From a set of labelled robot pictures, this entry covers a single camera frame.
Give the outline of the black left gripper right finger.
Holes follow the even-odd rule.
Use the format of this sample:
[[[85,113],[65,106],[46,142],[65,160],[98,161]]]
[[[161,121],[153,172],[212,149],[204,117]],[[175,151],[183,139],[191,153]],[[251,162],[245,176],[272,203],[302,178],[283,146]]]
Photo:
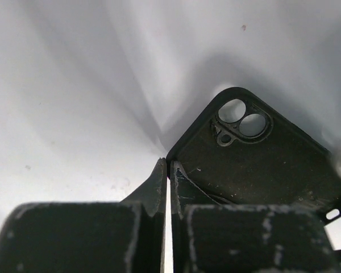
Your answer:
[[[174,272],[341,272],[315,214],[289,205],[221,205],[170,165]]]

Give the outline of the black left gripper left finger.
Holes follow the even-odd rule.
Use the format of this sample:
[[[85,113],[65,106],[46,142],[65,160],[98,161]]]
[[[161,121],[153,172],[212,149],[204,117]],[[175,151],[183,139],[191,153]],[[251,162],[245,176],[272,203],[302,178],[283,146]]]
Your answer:
[[[167,163],[120,202],[31,202],[0,232],[0,272],[163,272]]]

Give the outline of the black silicone phone case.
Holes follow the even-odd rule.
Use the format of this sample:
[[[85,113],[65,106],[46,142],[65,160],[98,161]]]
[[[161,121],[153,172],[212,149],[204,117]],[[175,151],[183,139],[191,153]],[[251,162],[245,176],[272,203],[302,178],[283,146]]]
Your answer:
[[[233,100],[244,103],[244,118],[259,115],[264,126],[251,136],[242,121],[226,122],[219,111]],[[217,94],[167,154],[211,197],[233,204],[299,205],[341,215],[341,179],[328,151],[249,90]]]

